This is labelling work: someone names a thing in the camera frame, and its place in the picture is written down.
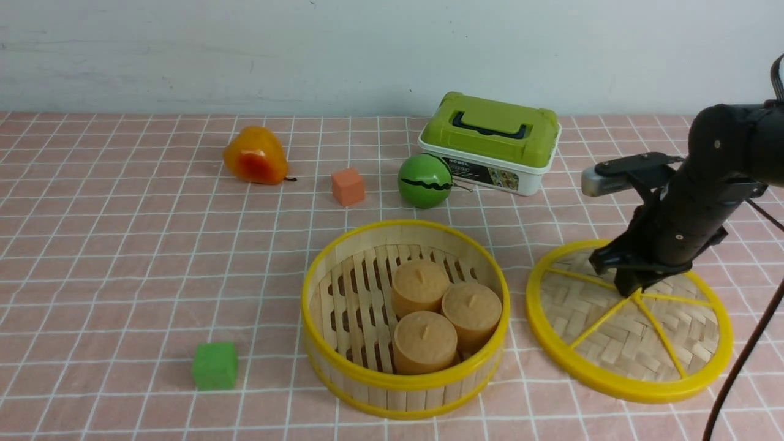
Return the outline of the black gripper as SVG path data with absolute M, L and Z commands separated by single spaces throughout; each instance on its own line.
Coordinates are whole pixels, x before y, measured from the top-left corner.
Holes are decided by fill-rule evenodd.
M 726 235 L 729 200 L 715 189 L 669 184 L 650 196 L 629 227 L 591 253 L 597 274 L 615 271 L 616 290 L 624 298 L 691 270 L 695 258 Z

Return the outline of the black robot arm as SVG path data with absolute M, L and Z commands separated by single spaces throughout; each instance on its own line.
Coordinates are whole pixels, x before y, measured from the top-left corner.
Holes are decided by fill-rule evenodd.
M 727 236 L 723 224 L 742 203 L 782 187 L 782 145 L 781 101 L 717 104 L 694 118 L 685 158 L 632 154 L 584 170 L 585 195 L 633 188 L 642 199 L 627 229 L 591 253 L 594 272 L 615 271 L 615 288 L 628 298 L 690 271 Z

